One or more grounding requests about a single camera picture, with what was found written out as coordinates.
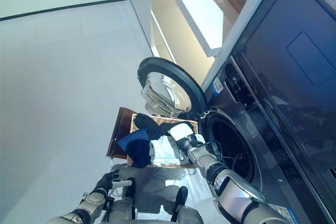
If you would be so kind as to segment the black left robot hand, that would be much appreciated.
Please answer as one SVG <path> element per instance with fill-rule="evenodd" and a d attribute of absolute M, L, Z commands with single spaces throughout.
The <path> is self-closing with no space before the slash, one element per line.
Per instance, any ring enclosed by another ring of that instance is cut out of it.
<path fill-rule="evenodd" d="M 103 177 L 97 182 L 95 188 L 90 194 L 100 193 L 106 198 L 108 196 L 109 191 L 117 187 L 115 184 L 119 185 L 119 183 L 124 183 L 127 181 L 128 181 L 127 186 L 125 184 L 122 185 L 122 187 L 125 187 L 124 196 L 133 197 L 135 195 L 134 178 L 129 177 L 126 180 L 120 180 L 118 169 L 114 169 L 110 171 L 109 173 L 104 174 Z"/>

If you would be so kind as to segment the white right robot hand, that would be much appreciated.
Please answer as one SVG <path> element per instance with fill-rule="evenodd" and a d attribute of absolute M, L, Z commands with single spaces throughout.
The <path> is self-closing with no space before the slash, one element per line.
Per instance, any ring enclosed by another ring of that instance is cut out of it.
<path fill-rule="evenodd" d="M 168 130 L 168 133 L 176 143 L 195 139 L 195 133 L 186 123 L 173 126 Z"/>

